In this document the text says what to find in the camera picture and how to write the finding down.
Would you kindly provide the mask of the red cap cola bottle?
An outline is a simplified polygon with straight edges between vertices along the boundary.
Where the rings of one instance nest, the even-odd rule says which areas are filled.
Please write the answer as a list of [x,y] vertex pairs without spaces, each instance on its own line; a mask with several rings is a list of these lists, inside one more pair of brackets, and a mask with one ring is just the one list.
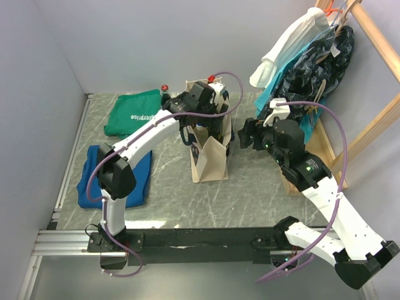
[[171,95],[169,93],[169,86],[167,84],[163,84],[161,86],[161,106],[164,106],[171,99]]

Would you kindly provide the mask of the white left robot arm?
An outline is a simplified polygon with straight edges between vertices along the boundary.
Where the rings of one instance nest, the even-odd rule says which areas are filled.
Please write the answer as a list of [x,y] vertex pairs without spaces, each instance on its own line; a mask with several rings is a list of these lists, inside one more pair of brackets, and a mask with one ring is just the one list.
[[181,133],[199,178],[227,177],[232,141],[228,110],[229,93],[220,79],[193,81],[190,90],[175,97],[164,91],[160,110],[135,133],[113,146],[99,147],[95,169],[102,197],[99,233],[110,251],[120,250],[125,243],[126,203],[138,181],[134,168],[169,136]]

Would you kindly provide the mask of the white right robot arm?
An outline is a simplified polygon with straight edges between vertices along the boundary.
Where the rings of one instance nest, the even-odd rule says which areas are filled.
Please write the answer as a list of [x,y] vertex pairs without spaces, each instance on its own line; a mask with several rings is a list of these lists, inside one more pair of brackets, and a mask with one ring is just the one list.
[[310,200],[328,221],[337,238],[321,236],[294,217],[279,221],[274,229],[277,247],[291,245],[308,249],[331,264],[350,288],[362,288],[399,254],[394,241],[386,241],[360,216],[339,190],[335,177],[323,160],[306,150],[304,132],[298,123],[284,119],[272,126],[247,118],[238,131],[240,147],[266,150],[282,175]]

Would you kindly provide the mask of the beige canvas tote bag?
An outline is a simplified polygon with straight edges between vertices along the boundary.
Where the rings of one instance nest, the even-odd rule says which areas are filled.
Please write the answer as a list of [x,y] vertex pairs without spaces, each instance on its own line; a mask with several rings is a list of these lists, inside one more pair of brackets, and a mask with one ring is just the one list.
[[234,140],[231,115],[223,117],[220,128],[207,128],[209,137],[202,146],[194,133],[195,126],[181,130],[181,137],[190,148],[192,181],[202,183],[227,179],[229,147]]

